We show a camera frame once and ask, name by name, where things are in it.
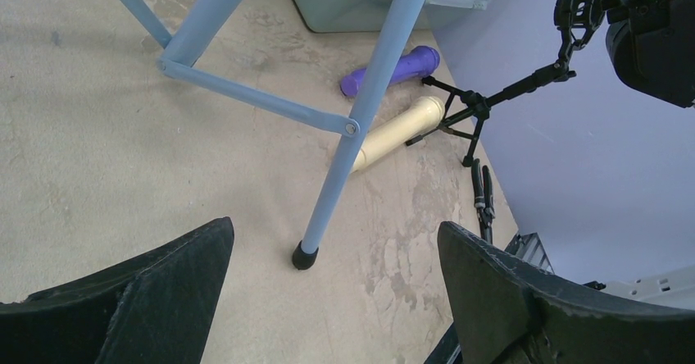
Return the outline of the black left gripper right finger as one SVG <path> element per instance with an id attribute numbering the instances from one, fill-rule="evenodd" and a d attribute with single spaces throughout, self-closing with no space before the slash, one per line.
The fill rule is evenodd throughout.
<path id="1" fill-rule="evenodd" d="M 438 255 L 465 363 L 691 363 L 694 313 L 576 284 L 456 223 Z"/>

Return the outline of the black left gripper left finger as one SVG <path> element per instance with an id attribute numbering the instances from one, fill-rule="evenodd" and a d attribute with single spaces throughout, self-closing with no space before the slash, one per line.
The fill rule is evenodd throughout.
<path id="1" fill-rule="evenodd" d="M 4 363 L 198 363 L 234 245 L 221 217 L 1 306 Z"/>

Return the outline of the cream recorder flute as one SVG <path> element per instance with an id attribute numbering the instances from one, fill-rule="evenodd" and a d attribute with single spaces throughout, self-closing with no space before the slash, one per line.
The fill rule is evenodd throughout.
<path id="1" fill-rule="evenodd" d="M 371 129 L 353 163 L 351 172 L 367 168 L 407 140 L 434 129 L 445 113 L 445 103 L 435 96 L 418 98 L 407 110 Z"/>

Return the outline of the purple microphone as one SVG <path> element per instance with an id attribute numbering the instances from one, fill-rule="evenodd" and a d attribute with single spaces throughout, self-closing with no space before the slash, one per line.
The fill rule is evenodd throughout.
<path id="1" fill-rule="evenodd" d="M 413 48 L 408 54 L 399 58 L 388 85 L 399 84 L 413 79 L 425 78 L 432 75 L 438 68 L 441 57 L 437 49 L 426 45 Z M 364 66 L 345 75 L 339 82 L 339 88 L 344 96 L 354 98 L 361 88 L 367 72 Z"/>

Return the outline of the black tripod microphone stand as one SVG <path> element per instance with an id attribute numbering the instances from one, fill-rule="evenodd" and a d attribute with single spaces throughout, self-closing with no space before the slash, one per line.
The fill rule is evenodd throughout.
<path id="1" fill-rule="evenodd" d="M 603 22 L 602 0 L 493 0 L 436 32 L 452 81 L 431 75 L 425 84 L 463 104 L 434 129 L 407 140 L 414 146 L 437 133 L 468 141 L 463 165 L 485 152 L 500 156 L 524 144 L 511 114 L 538 95 L 561 91 L 575 77 L 570 59 Z"/>

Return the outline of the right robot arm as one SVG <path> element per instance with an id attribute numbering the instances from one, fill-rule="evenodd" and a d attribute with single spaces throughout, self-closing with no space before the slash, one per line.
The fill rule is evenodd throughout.
<path id="1" fill-rule="evenodd" d="M 677 107 L 693 107 L 694 0 L 600 0 L 600 11 L 619 80 Z"/>

